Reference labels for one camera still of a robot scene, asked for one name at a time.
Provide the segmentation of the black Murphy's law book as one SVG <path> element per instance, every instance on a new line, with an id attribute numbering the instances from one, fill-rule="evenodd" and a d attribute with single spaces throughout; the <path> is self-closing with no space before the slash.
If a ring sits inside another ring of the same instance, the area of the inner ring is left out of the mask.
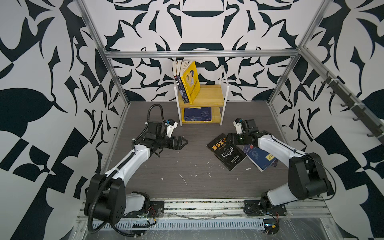
<path id="1" fill-rule="evenodd" d="M 220 134 L 207 144 L 207 148 L 220 160 L 220 162 L 232 171 L 247 155 L 236 145 L 227 141 L 225 134 Z"/>

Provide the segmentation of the navy Yijing book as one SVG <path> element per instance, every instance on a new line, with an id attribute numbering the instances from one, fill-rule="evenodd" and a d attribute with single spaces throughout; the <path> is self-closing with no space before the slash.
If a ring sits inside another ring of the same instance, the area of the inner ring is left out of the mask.
<path id="1" fill-rule="evenodd" d="M 212 120 L 212 108 L 211 107 L 185 108 L 184 120 L 186 122 L 197 122 L 197 121 L 209 122 Z"/>

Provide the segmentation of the yellow cartoon cover book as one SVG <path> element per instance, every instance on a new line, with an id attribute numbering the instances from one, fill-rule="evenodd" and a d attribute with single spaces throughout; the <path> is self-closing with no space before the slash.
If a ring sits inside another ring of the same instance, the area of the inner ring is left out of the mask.
<path id="1" fill-rule="evenodd" d="M 201 89 L 195 61 L 182 61 L 180 77 L 189 103 L 192 105 Z"/>

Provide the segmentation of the purple Guiguzi portrait book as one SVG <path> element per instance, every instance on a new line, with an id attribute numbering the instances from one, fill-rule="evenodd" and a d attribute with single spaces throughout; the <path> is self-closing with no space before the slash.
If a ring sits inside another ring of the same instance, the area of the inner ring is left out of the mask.
<path id="1" fill-rule="evenodd" d="M 182 67 L 182 60 L 178 60 L 177 61 L 177 71 L 176 71 L 176 76 L 177 76 L 177 81 L 178 81 L 178 86 L 179 86 L 179 90 L 181 92 L 181 96 L 182 96 L 182 99 L 183 99 L 183 102 L 185 104 L 188 104 L 190 101 L 189 101 L 189 98 L 188 98 L 188 95 L 187 95 L 187 92 L 186 92 L 186 89 L 184 87 L 184 84 L 183 84 L 183 81 L 181 79 L 181 67 Z"/>

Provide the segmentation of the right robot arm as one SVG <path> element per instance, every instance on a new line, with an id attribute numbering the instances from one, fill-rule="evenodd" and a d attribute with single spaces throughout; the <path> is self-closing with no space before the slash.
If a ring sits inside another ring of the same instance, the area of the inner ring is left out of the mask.
<path id="1" fill-rule="evenodd" d="M 288 182 L 262 194 L 260 206 L 268 210 L 291 202 L 314 199 L 324 193 L 336 192 L 336 185 L 328 177 L 331 173 L 318 154 L 305 153 L 284 144 L 267 131 L 260 131 L 253 119 L 234 121 L 235 133 L 227 140 L 235 145 L 253 145 L 272 154 L 288 167 Z"/>

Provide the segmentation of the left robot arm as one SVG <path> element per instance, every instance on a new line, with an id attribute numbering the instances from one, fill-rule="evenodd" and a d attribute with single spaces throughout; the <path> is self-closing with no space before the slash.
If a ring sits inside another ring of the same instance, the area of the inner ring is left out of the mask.
<path id="1" fill-rule="evenodd" d="M 164 149 L 181 150 L 188 144 L 183 137 L 174 137 L 177 122 L 147 122 L 142 134 L 133 139 L 132 150 L 112 169 L 104 174 L 95 174 L 86 194 L 84 214 L 88 217 L 90 232 L 96 232 L 93 221 L 102 225 L 117 224 L 122 217 L 132 212 L 145 213 L 149 208 L 149 196 L 144 193 L 126 194 L 126 186 L 152 155 L 160 155 Z"/>

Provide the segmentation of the purple book under right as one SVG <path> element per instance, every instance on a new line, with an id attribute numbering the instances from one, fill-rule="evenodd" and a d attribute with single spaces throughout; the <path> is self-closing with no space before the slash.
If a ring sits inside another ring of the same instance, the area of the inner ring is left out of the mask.
<path id="1" fill-rule="evenodd" d="M 278 162 L 279 162 L 279 160 L 278 159 L 275 159 L 272 163 L 271 163 L 271 166 L 273 166 L 273 167 L 277 167 L 277 165 L 278 165 Z"/>

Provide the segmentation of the white wooden bookshelf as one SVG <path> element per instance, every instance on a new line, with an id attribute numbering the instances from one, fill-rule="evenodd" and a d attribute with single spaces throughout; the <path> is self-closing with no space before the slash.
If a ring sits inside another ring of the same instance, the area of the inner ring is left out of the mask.
<path id="1" fill-rule="evenodd" d="M 199 107 L 220 107 L 221 123 L 225 115 L 227 100 L 230 91 L 230 84 L 227 77 L 225 67 L 221 67 L 220 78 L 216 81 L 215 85 L 202 85 L 201 90 L 198 93 L 194 103 L 185 104 L 179 93 L 178 87 L 174 84 L 174 92 L 176 96 L 177 111 L 179 116 L 179 123 L 183 126 L 181 121 L 181 109 L 180 108 L 199 108 Z"/>

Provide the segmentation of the black book leaning on shelf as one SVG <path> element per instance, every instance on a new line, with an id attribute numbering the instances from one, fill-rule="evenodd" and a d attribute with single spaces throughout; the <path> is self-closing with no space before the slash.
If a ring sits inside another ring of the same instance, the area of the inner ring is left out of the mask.
<path id="1" fill-rule="evenodd" d="M 179 92 L 181 92 L 181 86 L 180 86 L 178 75 L 177 75 L 177 66 L 178 66 L 177 61 L 174 61 L 173 62 L 173 75 L 174 75 L 175 83 L 178 87 L 178 90 L 179 90 Z"/>

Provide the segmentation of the small electronics board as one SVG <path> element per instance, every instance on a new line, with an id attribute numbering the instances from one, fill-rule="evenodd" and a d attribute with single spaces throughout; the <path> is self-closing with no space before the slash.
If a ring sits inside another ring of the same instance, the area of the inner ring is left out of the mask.
<path id="1" fill-rule="evenodd" d="M 263 223 L 264 223 L 264 233 L 266 235 L 270 235 L 270 236 L 273 236 L 273 235 L 276 235 L 278 233 L 278 231 L 280 230 L 280 226 L 278 223 L 276 223 L 276 221 L 274 220 L 271 220 L 271 219 L 263 219 Z"/>

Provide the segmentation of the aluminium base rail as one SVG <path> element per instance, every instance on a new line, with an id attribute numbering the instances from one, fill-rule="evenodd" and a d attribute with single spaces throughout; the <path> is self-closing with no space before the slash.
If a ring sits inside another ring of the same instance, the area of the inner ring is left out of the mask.
<path id="1" fill-rule="evenodd" d="M 258 199 L 151 199 L 164 201 L 164 218 L 209 219 L 209 218 L 243 218 L 244 200 Z M 285 216 L 275 218 L 331 218 L 331 212 L 325 202 L 305 200 L 285 204 Z"/>

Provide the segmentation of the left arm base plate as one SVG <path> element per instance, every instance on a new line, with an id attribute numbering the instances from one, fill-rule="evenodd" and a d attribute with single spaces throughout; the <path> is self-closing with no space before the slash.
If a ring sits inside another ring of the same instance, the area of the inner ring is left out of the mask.
<path id="1" fill-rule="evenodd" d="M 155 218 L 158 215 L 164 213 L 165 202 L 164 201 L 145 201 L 141 210 L 132 211 L 124 214 L 125 218 Z"/>

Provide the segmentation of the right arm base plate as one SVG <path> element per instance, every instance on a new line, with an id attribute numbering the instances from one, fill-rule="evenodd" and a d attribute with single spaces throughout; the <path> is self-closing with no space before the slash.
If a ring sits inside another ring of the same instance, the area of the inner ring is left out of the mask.
<path id="1" fill-rule="evenodd" d="M 280 217 L 285 216 L 287 209 L 285 205 L 272 206 L 268 209 L 263 209 L 260 200 L 244 200 L 244 213 L 249 217 L 255 216 L 270 216 Z"/>

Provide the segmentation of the aluminium frame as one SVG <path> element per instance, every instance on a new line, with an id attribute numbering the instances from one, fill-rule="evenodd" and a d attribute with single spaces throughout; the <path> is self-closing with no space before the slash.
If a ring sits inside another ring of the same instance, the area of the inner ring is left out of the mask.
<path id="1" fill-rule="evenodd" d="M 269 99 L 269 103 L 272 103 L 277 96 L 278 91 L 281 90 L 283 84 L 288 79 L 288 75 L 292 72 L 297 61 L 303 57 L 306 61 L 315 69 L 317 73 L 325 80 L 326 72 L 328 69 L 315 55 L 306 47 L 310 41 L 310 37 L 315 32 L 315 29 L 320 25 L 323 20 L 326 11 L 330 7 L 332 1 L 322 1 L 319 8 L 317 9 L 314 18 L 311 20 L 309 28 L 305 31 L 303 40 L 299 43 L 298 47 L 294 50 L 204 50 L 204 51 L 126 51 L 126 52 L 109 52 L 106 51 L 101 37 L 97 31 L 96 25 L 94 24 L 90 11 L 88 10 L 85 1 L 76 1 L 79 11 L 82 15 L 83 21 L 89 28 L 91 36 L 94 39 L 94 43 L 97 46 L 99 53 L 101 54 L 102 60 L 107 67 L 108 72 L 112 76 L 112 80 L 118 92 L 123 96 L 125 105 L 129 106 L 130 101 L 123 89 L 122 83 L 111 64 L 111 59 L 128 59 L 128 58 L 213 58 L 213 57 L 289 57 L 291 58 L 288 63 L 281 81 L 275 87 L 273 94 Z"/>

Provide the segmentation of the black hook rail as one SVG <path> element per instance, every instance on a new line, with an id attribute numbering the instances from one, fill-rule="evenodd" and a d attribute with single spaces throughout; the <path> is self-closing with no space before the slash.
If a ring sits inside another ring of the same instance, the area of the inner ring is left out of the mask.
<path id="1" fill-rule="evenodd" d="M 337 96 L 342 101 L 341 107 L 352 111 L 355 122 L 361 122 L 370 133 L 368 138 L 377 139 L 381 145 L 384 145 L 384 123 L 364 104 L 355 94 L 349 90 L 346 85 L 330 71 L 326 72 L 326 78 L 322 85 L 331 88 L 331 96 Z"/>

